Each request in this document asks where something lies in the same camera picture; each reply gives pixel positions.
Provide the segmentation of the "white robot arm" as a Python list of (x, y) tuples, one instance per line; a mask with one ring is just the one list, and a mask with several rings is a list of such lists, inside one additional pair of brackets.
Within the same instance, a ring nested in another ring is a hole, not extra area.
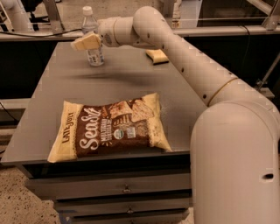
[(104, 19), (96, 34), (72, 44), (100, 45), (162, 50), (206, 104), (190, 143), (195, 224), (280, 224), (280, 114), (270, 100), (176, 35), (150, 6)]

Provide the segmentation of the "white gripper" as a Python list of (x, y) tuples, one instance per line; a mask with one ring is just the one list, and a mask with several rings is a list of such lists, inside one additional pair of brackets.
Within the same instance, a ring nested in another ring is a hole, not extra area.
[(110, 17), (98, 21), (98, 34), (90, 31), (71, 43), (76, 51), (98, 49), (102, 43), (108, 47), (133, 46), (137, 34), (133, 28), (133, 17)]

